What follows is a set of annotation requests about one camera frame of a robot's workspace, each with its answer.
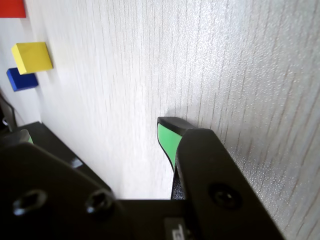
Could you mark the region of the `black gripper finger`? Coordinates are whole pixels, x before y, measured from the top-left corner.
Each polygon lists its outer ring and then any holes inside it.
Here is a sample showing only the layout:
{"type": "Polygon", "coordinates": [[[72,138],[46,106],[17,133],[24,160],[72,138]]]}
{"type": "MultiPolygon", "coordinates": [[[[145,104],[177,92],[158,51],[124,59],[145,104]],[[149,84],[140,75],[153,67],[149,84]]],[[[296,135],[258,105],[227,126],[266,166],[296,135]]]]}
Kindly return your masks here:
{"type": "Polygon", "coordinates": [[[0,139],[3,240],[131,240],[112,192],[20,133],[0,139]]]}

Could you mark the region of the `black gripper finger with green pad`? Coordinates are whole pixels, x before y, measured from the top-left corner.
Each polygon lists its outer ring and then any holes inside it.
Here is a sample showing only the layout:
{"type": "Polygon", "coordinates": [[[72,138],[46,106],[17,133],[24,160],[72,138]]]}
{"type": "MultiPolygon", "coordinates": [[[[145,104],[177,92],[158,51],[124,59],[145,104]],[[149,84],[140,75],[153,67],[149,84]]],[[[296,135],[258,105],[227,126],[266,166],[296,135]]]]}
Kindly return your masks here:
{"type": "Polygon", "coordinates": [[[157,119],[198,240],[281,240],[283,235],[217,135],[178,117],[157,119]]]}

